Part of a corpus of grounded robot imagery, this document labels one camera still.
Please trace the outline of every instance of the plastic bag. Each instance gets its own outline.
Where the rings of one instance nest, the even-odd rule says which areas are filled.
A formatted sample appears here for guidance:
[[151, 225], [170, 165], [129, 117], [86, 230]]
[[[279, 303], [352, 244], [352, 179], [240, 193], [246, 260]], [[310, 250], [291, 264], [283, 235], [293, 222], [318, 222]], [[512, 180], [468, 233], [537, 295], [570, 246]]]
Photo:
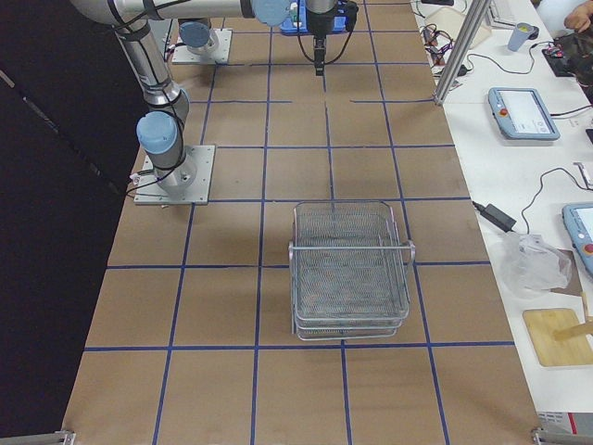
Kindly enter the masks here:
[[566, 288], [571, 281], [568, 256], [546, 244], [541, 235], [507, 234], [503, 272], [511, 284], [534, 290]]

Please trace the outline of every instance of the wire basket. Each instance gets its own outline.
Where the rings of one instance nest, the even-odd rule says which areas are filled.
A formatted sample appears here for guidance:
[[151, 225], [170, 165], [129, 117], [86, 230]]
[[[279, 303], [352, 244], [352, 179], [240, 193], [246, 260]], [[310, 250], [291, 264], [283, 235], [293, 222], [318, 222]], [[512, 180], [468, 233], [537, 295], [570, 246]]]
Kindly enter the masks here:
[[295, 207], [289, 246], [293, 332], [301, 339], [388, 337], [407, 318], [410, 294], [393, 211], [379, 201]]

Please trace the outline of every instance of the dark wall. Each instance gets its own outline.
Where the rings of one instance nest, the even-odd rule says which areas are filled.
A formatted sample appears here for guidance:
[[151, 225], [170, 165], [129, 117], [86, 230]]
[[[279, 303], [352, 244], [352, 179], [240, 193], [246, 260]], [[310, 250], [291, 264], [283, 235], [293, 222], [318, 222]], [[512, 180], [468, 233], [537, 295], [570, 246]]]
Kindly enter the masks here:
[[[0, 2], [0, 438], [61, 428], [136, 156], [141, 91], [67, 0]], [[21, 99], [30, 97], [56, 135]]]

